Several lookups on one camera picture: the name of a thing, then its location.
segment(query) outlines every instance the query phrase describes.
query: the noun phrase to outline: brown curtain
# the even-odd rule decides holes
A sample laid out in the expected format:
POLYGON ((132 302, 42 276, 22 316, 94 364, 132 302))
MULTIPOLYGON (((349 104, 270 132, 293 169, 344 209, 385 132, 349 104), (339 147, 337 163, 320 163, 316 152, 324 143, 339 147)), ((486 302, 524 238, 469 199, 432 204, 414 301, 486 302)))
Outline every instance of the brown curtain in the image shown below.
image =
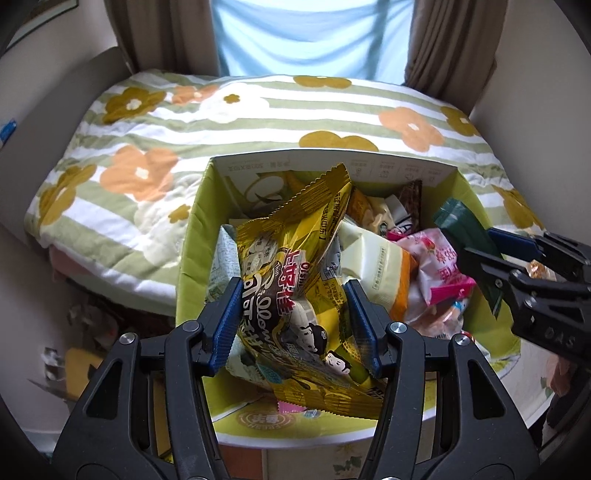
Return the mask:
POLYGON ((507 0, 415 0, 405 85, 470 114, 494 70, 507 0))
POLYGON ((219 74, 209 0, 105 0, 105 6, 136 72, 219 74))

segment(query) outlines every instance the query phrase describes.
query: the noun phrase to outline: white flower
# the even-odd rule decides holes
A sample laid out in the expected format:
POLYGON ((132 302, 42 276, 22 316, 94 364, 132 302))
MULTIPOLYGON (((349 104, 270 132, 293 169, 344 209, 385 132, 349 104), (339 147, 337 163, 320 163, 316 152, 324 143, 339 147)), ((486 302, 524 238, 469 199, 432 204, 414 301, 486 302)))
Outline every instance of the white flower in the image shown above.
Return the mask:
POLYGON ((175 182, 163 199, 138 203, 134 223, 143 233, 138 247, 153 265, 170 268, 180 262, 188 212, 193 206, 202 177, 199 173, 186 175, 175 182))
POLYGON ((269 108, 261 97, 262 87, 247 83, 231 83, 220 88, 201 102, 199 112, 218 124, 228 124, 238 118, 251 118, 253 112, 269 108))

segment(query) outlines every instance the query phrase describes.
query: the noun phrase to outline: floral bedspread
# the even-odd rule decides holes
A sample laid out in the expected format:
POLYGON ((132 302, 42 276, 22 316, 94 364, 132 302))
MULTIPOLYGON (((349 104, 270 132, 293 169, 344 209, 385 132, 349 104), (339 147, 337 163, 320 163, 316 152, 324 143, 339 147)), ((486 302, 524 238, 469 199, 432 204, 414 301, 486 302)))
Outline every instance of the floral bedspread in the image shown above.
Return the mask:
POLYGON ((153 70, 92 104, 31 202, 25 227, 59 252, 54 266, 78 283, 172 315, 187 219, 209 159, 298 146, 449 163, 495 226, 541 226, 467 117, 414 90, 332 77, 211 80, 153 70))

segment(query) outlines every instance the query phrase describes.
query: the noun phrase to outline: picture frame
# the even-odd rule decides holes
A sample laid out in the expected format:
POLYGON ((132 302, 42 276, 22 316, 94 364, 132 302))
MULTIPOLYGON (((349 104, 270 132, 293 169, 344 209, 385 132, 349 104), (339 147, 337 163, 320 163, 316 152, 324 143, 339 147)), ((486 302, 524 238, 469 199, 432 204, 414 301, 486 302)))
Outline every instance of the picture frame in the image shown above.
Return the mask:
POLYGON ((78 4, 79 0, 38 0, 37 5, 14 34, 8 44, 7 50, 16 45, 32 31, 53 20, 55 17, 59 17, 59 15, 73 10, 78 4))

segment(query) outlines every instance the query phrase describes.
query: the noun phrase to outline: light blue window covering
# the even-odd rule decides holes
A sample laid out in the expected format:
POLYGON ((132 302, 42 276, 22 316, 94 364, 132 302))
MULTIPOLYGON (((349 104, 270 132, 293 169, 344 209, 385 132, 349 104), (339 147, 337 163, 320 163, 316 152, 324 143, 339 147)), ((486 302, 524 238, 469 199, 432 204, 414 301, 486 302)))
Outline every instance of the light blue window covering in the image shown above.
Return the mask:
POLYGON ((222 75, 401 84, 413 0, 213 0, 222 75))

